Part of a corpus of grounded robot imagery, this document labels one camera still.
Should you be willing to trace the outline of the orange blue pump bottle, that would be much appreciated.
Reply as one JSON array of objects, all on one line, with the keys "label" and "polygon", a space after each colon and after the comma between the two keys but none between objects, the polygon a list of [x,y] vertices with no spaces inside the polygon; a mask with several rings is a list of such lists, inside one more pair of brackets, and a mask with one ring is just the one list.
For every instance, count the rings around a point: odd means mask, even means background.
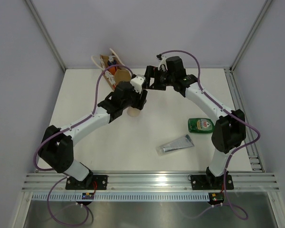
[{"label": "orange blue pump bottle", "polygon": [[[116,65],[116,60],[115,60],[115,56],[114,55],[111,55],[108,57],[108,61],[107,61],[107,65],[108,66],[112,66],[112,65]],[[115,75],[117,71],[117,68],[114,66],[112,68],[109,69],[109,72],[112,74],[112,75]]]}]

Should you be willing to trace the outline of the beige pump bottle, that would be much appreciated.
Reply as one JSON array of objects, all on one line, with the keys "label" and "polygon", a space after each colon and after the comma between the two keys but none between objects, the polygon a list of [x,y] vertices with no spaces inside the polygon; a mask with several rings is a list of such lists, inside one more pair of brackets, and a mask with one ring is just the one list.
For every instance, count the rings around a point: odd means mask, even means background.
[{"label": "beige pump bottle", "polygon": [[140,115],[140,113],[141,113],[141,111],[139,109],[132,108],[132,107],[129,107],[127,110],[127,114],[130,117],[138,117]]}]

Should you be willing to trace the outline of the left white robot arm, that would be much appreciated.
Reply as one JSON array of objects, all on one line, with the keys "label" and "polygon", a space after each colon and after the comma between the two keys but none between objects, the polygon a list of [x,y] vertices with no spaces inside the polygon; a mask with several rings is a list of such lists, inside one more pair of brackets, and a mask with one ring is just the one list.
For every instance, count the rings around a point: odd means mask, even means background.
[{"label": "left white robot arm", "polygon": [[129,82],[120,82],[96,109],[77,123],[61,129],[50,126],[46,129],[38,156],[57,173],[75,180],[78,189],[95,185],[93,172],[74,158],[74,146],[96,129],[120,117],[128,108],[143,109],[147,91],[143,88],[145,78],[136,76]]}]

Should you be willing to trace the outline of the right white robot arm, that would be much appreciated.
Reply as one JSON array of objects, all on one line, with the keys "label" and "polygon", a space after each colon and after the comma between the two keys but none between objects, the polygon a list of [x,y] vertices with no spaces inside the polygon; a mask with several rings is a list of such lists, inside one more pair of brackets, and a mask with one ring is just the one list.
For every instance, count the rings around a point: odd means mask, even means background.
[{"label": "right white robot arm", "polygon": [[207,186],[226,189],[228,163],[232,152],[246,138],[245,114],[240,109],[231,110],[210,97],[194,75],[188,75],[179,56],[163,59],[159,66],[147,66],[144,88],[165,90],[171,86],[183,97],[196,104],[214,123],[211,136],[215,148],[210,165],[204,175]]}]

